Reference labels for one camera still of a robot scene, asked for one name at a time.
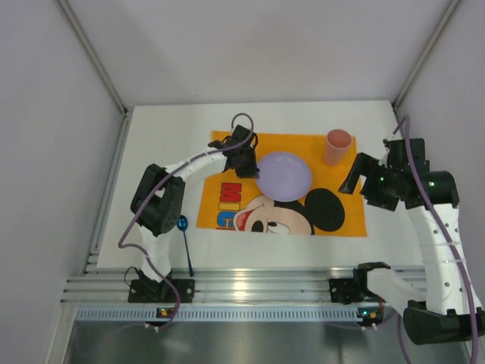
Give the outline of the pink plastic cup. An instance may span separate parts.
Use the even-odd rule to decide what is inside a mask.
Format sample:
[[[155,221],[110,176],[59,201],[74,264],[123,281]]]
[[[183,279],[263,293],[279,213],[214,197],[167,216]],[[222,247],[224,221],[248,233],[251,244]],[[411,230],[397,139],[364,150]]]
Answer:
[[[345,157],[352,145],[352,136],[345,130],[333,129],[326,135],[323,161],[326,165],[336,166]]]

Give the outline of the purple plastic plate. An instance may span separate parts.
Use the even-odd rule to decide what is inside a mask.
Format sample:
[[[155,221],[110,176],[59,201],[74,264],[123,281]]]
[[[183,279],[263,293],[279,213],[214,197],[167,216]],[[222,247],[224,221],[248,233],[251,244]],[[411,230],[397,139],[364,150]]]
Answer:
[[[304,197],[312,185],[312,172],[300,157],[289,152],[272,152],[258,163],[258,189],[278,202],[292,202]]]

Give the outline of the blue metal spoon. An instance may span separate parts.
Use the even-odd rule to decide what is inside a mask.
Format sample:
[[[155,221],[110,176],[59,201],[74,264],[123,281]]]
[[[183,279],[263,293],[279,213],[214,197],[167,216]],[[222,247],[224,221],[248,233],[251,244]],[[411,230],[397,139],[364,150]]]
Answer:
[[[183,241],[184,241],[184,246],[186,251],[186,259],[187,259],[187,265],[189,269],[189,275],[193,277],[195,275],[195,272],[192,266],[192,261],[191,261],[190,252],[189,252],[189,244],[188,244],[187,235],[186,235],[186,231],[188,230],[188,227],[189,227],[189,222],[187,217],[185,215],[180,215],[180,217],[177,220],[177,228],[183,234]]]

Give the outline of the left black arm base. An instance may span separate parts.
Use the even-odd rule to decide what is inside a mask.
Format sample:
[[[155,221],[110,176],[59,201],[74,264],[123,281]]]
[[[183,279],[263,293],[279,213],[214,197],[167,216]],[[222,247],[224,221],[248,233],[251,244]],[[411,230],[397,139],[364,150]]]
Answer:
[[[129,303],[191,303],[195,293],[195,281],[193,279],[172,278],[168,275],[169,282],[172,283],[178,292],[178,300],[174,289],[165,281],[156,281],[148,278],[140,269],[135,268],[137,275],[129,286],[128,293]]]

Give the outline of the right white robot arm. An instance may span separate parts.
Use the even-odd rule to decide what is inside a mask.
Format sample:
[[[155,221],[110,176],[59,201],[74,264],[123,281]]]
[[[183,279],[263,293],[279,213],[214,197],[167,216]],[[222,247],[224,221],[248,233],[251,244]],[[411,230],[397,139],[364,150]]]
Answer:
[[[448,171],[431,171],[422,139],[386,140],[379,160],[360,152],[339,188],[360,191],[373,207],[395,211],[400,202],[418,237],[427,290],[421,293],[384,262],[353,270],[361,297],[379,297],[402,317],[416,345],[474,340],[484,335],[484,306],[468,277],[458,227],[459,197]]]

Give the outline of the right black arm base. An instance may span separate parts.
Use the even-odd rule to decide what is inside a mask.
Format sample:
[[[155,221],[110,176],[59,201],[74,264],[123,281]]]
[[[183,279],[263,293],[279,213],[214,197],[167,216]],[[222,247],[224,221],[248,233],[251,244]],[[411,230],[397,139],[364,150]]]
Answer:
[[[384,262],[366,262],[352,270],[351,278],[331,278],[329,280],[331,302],[349,305],[377,299],[378,295],[368,289],[367,276],[368,272],[381,268],[391,269]]]

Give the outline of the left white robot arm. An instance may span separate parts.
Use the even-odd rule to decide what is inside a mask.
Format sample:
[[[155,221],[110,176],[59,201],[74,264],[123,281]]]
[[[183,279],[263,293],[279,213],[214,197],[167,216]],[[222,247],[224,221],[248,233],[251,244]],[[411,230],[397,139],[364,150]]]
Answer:
[[[145,169],[130,204],[134,214],[130,226],[136,225],[142,236],[137,248],[145,261],[137,272],[137,281],[146,293],[162,297],[170,289],[164,282],[171,273],[169,243],[163,243],[161,236],[176,227],[185,190],[227,170],[234,170],[239,178],[257,177],[256,145],[256,133],[237,125],[231,135],[209,143],[197,155],[173,165],[151,164]]]

